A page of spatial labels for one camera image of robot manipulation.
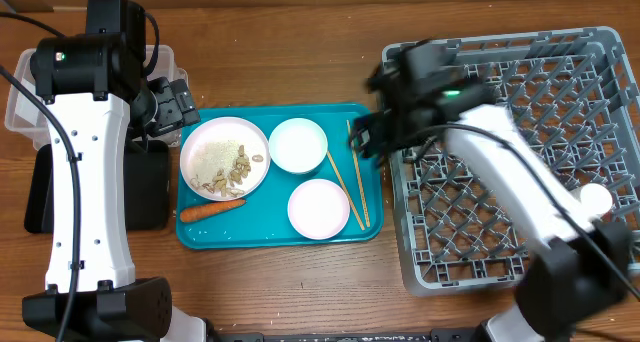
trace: carrot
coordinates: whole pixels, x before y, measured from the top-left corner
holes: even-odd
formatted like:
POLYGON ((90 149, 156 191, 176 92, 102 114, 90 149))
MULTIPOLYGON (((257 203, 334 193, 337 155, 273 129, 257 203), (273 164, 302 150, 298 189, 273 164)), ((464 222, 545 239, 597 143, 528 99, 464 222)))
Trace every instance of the carrot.
POLYGON ((247 201, 237 199, 233 201, 214 202, 202 206, 185 208, 180 212, 180 219, 184 223, 195 222, 222 212, 243 206, 247 201))

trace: plastic crate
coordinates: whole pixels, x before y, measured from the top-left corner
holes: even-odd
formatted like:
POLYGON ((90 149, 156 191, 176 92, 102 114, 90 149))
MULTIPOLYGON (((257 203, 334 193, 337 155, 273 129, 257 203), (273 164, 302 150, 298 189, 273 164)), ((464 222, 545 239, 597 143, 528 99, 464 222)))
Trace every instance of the plastic crate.
MULTIPOLYGON (((640 118, 639 92, 618 33, 594 27, 433 43, 446 46, 449 65, 495 86, 499 104, 567 189, 595 182, 611 191, 614 207, 603 220, 634 232, 630 269, 640 270, 640 148, 631 119, 640 118)), ((412 44, 387 46, 383 68, 412 44)), ((414 161, 418 149, 390 161, 407 290, 425 296, 514 284, 529 255, 506 211, 440 145, 414 161)))
MULTIPOLYGON (((14 77, 35 94, 35 81, 33 75, 31 75, 31 68, 29 66, 29 60, 34 52, 34 48, 22 52, 14 77)), ((153 52, 153 46, 147 46, 146 52, 148 61, 153 52)), ((187 81, 187 85, 189 84, 187 72, 176 66, 173 50, 169 46, 159 46, 158 63, 153 73, 148 77, 148 80, 158 77, 167 77, 169 81, 182 78, 187 81)), ((9 90, 9 100, 7 102, 4 125, 8 130, 22 133, 32 139, 33 147, 36 150, 50 142, 46 119, 42 113, 14 87, 11 87, 9 90)), ((171 147, 175 147, 180 145, 180 137, 181 132, 177 130, 156 139, 165 141, 171 147)))

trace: wooden table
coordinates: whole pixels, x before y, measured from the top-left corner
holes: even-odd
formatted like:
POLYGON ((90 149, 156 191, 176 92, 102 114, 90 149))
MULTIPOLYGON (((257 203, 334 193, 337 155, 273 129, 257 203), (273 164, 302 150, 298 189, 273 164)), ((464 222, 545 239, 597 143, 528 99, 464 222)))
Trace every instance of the wooden table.
MULTIPOLYGON (((637 0, 438 3, 348 7, 225 8, 153 11, 161 42, 189 73, 198 107, 357 101, 384 46, 434 37, 465 37, 608 25, 620 32, 640 66, 637 0)), ((63 33, 84 31, 84 13, 34 14, 63 33)), ((13 70, 20 53, 46 34, 0 21, 0 63, 13 70)), ((151 41, 151 29, 147 39, 151 41)), ((8 84, 0 81, 0 109, 8 84)), ((21 299, 41 292, 51 235, 23 228, 35 151, 0 129, 0 339, 50 341, 29 330, 21 299)), ((172 153, 175 205, 178 153, 172 153)), ((383 177, 385 201, 391 179, 383 177)), ((174 303, 211 319, 222 333, 265 334, 429 331, 475 326, 512 302, 508 290, 416 298, 402 285, 389 204, 380 235, 367 243, 231 251, 191 251, 162 231, 129 233, 138 277, 164 276, 174 303)), ((640 338, 631 300, 584 327, 640 338)), ((579 340, 596 341, 581 337, 579 340)))

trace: chopstick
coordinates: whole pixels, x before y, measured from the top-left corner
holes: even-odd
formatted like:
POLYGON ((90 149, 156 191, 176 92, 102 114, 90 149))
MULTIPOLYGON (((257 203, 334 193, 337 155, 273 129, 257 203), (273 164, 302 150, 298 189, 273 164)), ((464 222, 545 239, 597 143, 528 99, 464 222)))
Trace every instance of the chopstick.
MULTIPOLYGON (((347 120, 347 134, 351 136, 351 123, 347 120)), ((362 199, 362 212, 364 212, 364 220, 367 222, 367 228, 371 227, 369 221, 369 210, 367 209, 367 199, 364 197, 364 188, 362 187, 362 177, 360 177, 360 165, 358 164, 358 155, 356 150, 351 148, 353 154, 353 164, 356 166, 356 177, 358 177, 358 188, 360 188, 360 199, 362 199)))
POLYGON ((347 185, 344 184, 344 181, 342 180, 342 176, 340 176, 340 172, 338 172, 338 167, 336 166, 336 163, 333 162, 333 157, 331 157, 331 152, 329 152, 329 150, 327 150, 327 157, 329 157, 329 162, 331 162, 331 166, 333 167, 333 171, 336 173, 336 176, 338 176, 338 181, 340 181, 340 185, 342 185, 342 190, 344 191, 344 194, 347 195, 347 199, 349 200, 349 204, 351 205, 351 210, 353 210, 353 214, 356 215, 356 220, 358 221, 358 224, 360 225, 360 229, 364 231, 364 225, 362 224, 362 220, 360 219, 360 215, 358 214, 358 210, 356 209, 356 206, 353 204, 353 201, 351 200, 351 196, 349 196, 349 191, 347 190, 347 185))

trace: teal tray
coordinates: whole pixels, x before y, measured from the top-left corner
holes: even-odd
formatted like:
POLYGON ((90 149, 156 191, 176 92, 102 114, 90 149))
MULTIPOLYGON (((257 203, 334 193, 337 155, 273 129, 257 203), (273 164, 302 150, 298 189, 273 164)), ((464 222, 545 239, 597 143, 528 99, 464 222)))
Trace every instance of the teal tray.
MULTIPOLYGON (((368 113, 366 107, 356 103, 201 109, 200 123, 217 117, 240 117, 254 123, 269 138, 273 129, 287 119, 302 117, 316 122, 327 135, 329 151, 347 185, 358 214, 365 223, 353 156, 346 143, 346 120, 353 120, 368 113)), ((199 124, 196 124, 182 130, 182 145, 198 126, 199 124)), ((324 241, 301 236, 289 223, 287 202, 293 190, 302 182, 323 178, 340 184, 329 160, 325 158, 318 171, 310 176, 292 175, 272 161, 267 177, 246 197, 247 203, 244 206, 193 223, 182 223, 180 212, 187 207, 210 201, 195 194, 181 175, 178 185, 176 234, 185 246, 193 249, 297 246, 370 240, 380 232, 384 222, 380 174, 375 168, 374 160, 359 159, 358 164, 371 221, 371 227, 364 231, 360 229, 353 212, 346 227, 335 237, 324 241)))

